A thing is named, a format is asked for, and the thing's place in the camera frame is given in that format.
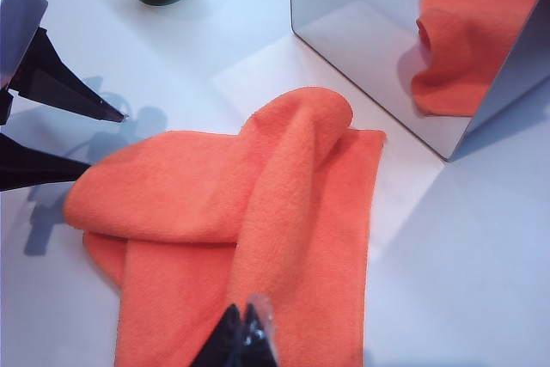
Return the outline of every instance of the white table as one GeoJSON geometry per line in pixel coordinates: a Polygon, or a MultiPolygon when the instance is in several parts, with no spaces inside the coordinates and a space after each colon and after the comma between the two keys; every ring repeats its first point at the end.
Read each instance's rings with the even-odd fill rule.
{"type": "MultiPolygon", "coordinates": [[[[289,0],[48,1],[43,26],[60,56],[131,118],[110,124],[16,99],[3,132],[97,162],[164,129],[235,133],[288,89],[333,88],[352,104],[355,127],[388,134],[372,210],[366,365],[547,365],[550,82],[445,164],[290,34],[289,0]]],[[[63,223],[69,186],[2,195],[2,366],[113,363],[118,296],[63,223]]]]}

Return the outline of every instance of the mirror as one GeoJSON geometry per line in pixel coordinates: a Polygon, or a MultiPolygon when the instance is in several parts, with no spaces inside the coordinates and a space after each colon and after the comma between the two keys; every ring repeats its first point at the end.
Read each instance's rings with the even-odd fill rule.
{"type": "Polygon", "coordinates": [[[295,34],[445,159],[550,76],[550,0],[291,0],[295,34]]]}

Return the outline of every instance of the reflected orange towel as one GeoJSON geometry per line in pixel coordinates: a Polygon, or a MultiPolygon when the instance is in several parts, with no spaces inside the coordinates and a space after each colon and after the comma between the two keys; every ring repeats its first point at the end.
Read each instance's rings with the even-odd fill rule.
{"type": "Polygon", "coordinates": [[[362,365],[383,132],[345,99],[282,95],[236,135],[164,132],[90,168],[66,220],[120,287],[119,367],[189,365],[229,303],[273,306],[281,367],[362,365]]]}
{"type": "Polygon", "coordinates": [[[425,114],[472,116],[536,0],[421,0],[427,70],[412,79],[425,114]]]}

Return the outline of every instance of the microfiber cloth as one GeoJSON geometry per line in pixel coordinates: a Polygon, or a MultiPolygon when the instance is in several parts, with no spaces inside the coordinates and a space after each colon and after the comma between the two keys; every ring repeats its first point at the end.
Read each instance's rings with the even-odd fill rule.
{"type": "Polygon", "coordinates": [[[164,132],[88,169],[67,222],[120,287],[115,364],[189,365],[228,304],[272,303],[281,367],[362,365],[370,203],[383,132],[296,89],[238,135],[164,132]]]}
{"type": "Polygon", "coordinates": [[[421,0],[431,62],[411,84],[424,114],[472,116],[536,0],[421,0]]]}

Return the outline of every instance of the silver metal piece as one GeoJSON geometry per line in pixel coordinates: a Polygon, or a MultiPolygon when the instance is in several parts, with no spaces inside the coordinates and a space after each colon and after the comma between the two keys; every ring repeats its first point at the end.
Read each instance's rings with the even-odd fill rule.
{"type": "Polygon", "coordinates": [[[0,89],[17,71],[47,5],[46,0],[0,0],[0,89]]]}

